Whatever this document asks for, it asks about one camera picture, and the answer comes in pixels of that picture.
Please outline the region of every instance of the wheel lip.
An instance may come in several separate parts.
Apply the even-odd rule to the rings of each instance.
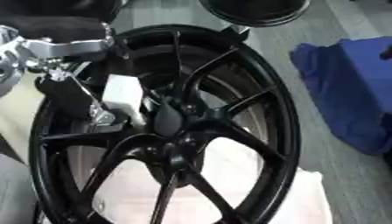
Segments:
[[[284,176],[282,180],[282,184],[280,187],[275,191],[274,198],[270,200],[268,205],[265,207],[264,213],[256,214],[254,217],[251,217],[252,223],[265,223],[270,220],[270,218],[274,215],[276,210],[279,208],[280,204],[282,203],[285,195],[289,191],[291,186],[292,180],[294,179],[298,162],[299,162],[299,153],[300,153],[300,128],[299,128],[299,121],[297,111],[295,109],[295,104],[291,99],[291,95],[284,85],[284,83],[280,80],[276,71],[272,68],[272,66],[255,50],[250,48],[249,46],[243,44],[242,42],[238,42],[230,37],[214,30],[209,30],[207,28],[202,28],[198,26],[192,25],[182,25],[182,24],[164,24],[164,25],[153,25],[153,26],[146,26],[142,28],[138,28],[132,31],[126,31],[125,33],[119,34],[120,37],[126,37],[127,39],[131,39],[132,36],[142,36],[147,35],[150,32],[161,32],[161,31],[169,31],[169,30],[180,30],[183,32],[191,31],[191,32],[205,32],[204,34],[215,35],[215,39],[226,40],[231,45],[238,46],[241,50],[241,56],[247,59],[247,61],[251,61],[255,67],[259,67],[259,71],[265,71],[268,76],[261,76],[258,75],[257,79],[262,81],[264,78],[265,80],[272,79],[273,83],[279,89],[281,93],[281,99],[283,100],[282,106],[285,105],[286,109],[282,110],[286,115],[285,117],[289,118],[287,123],[289,124],[290,134],[288,135],[287,144],[285,147],[291,146],[292,153],[290,154],[289,161],[290,163],[287,164],[287,168],[283,168],[282,172],[284,171]],[[39,160],[43,159],[42,155],[39,154],[40,148],[38,147],[38,130],[41,127],[39,125],[39,120],[42,117],[39,117],[41,111],[44,111],[48,106],[51,105],[51,101],[48,98],[45,98],[41,106],[38,109],[37,116],[34,120],[31,129],[31,138],[30,138],[30,154],[29,154],[29,162],[31,167],[31,176],[32,182],[34,184],[35,192],[38,196],[38,200],[43,207],[47,217],[53,223],[62,223],[63,222],[63,213],[60,211],[58,207],[53,208],[51,205],[51,201],[49,200],[49,194],[51,189],[44,189],[47,187],[46,184],[43,183],[42,175],[43,170],[42,167],[39,166]]]
[[[244,18],[235,17],[233,15],[229,15],[221,10],[216,10],[209,2],[210,0],[200,0],[201,4],[212,14],[214,14],[217,18],[223,19],[235,25],[247,25],[252,27],[268,27],[268,26],[276,26],[287,24],[300,16],[302,16],[306,10],[311,5],[311,0],[304,0],[304,4],[301,8],[294,10],[292,13],[289,13],[283,17],[276,19],[259,19],[252,22],[247,21]]]

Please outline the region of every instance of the gray floor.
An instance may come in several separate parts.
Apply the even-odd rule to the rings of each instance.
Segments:
[[[392,35],[392,4],[386,2],[313,0],[300,19],[253,29],[248,42],[270,61],[293,94],[303,130],[301,166],[325,175],[336,224],[392,223],[392,175],[381,158],[361,155],[331,135],[290,63],[288,52],[301,42],[330,45],[340,39]],[[213,29],[227,24],[209,14],[197,0],[134,0],[121,12],[115,27],[125,31],[170,23]]]

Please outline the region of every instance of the black alloy wheel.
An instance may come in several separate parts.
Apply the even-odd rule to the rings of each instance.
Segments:
[[[311,0],[200,0],[216,17],[252,27],[289,23],[302,16]]]
[[[219,209],[217,223],[267,223],[291,186],[300,150],[296,110],[273,68],[242,42],[195,26],[144,27],[119,39],[132,51],[134,73],[128,75],[139,77],[149,102],[142,108],[147,125],[136,128],[125,116],[115,128],[101,130],[64,114],[50,99],[43,101],[31,131],[30,165],[51,222],[111,223],[93,209],[95,193],[121,162],[138,160],[161,185],[150,223],[162,222],[171,196],[185,186]],[[87,66],[78,78],[100,96],[105,77],[123,73],[118,59],[108,57]],[[201,93],[225,105],[212,108]],[[248,119],[249,131],[239,124],[241,119]],[[261,120],[267,140],[260,137]],[[86,128],[77,132],[75,126]],[[236,207],[200,174],[206,147],[217,137],[244,144],[264,160],[255,185]],[[104,151],[82,186],[67,155],[68,148],[80,145]]]

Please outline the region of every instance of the white plastic block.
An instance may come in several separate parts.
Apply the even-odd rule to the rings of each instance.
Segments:
[[[111,74],[108,77],[102,101],[110,109],[120,109],[132,120],[142,121],[140,106],[144,92],[137,77]]]

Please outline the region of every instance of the blue cloth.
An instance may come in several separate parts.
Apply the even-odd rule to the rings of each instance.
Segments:
[[[290,53],[331,132],[370,155],[392,147],[392,38],[301,44]]]

